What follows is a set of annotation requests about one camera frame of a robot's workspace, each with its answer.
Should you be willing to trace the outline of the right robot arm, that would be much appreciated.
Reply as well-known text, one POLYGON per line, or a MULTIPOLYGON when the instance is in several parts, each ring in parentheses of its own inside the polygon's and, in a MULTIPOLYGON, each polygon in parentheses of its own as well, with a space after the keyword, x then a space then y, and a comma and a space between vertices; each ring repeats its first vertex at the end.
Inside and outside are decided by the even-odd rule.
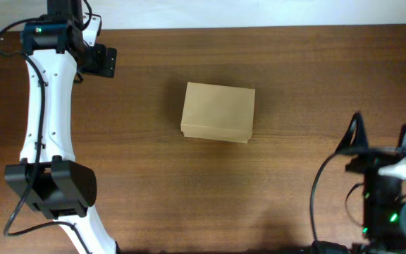
POLYGON ((402 125, 395 147, 371 147, 367 140, 362 115, 353 114, 345 135, 333 154, 329 155, 314 178, 309 198, 310 222, 314 223, 316 188, 326 165, 338 155, 350 156, 347 172, 361 174, 363 220, 362 229, 366 244, 354 243, 347 248, 337 243, 319 240, 312 229, 313 253, 406 253, 406 124, 402 125))

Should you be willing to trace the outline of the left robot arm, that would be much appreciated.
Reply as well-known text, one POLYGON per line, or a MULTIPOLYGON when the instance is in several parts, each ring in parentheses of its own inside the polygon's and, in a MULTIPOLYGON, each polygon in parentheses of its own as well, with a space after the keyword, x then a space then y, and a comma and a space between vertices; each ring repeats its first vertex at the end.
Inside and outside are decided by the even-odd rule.
POLYGON ((28 206, 59 226, 79 253, 117 254, 96 209, 94 172, 75 160, 71 100, 84 75, 112 78, 117 51, 97 43, 102 19, 87 1, 49 1, 47 12, 23 21, 18 55, 30 88, 27 130, 20 159, 5 168, 18 195, 15 212, 28 206))

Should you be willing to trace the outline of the cardboard box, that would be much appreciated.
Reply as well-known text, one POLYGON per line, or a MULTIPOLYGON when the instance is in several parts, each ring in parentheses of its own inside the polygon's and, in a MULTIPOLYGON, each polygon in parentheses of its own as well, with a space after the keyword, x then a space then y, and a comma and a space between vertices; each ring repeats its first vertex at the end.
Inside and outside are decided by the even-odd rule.
POLYGON ((189 82, 180 129, 186 138, 247 143, 252 137, 255 90, 189 82))

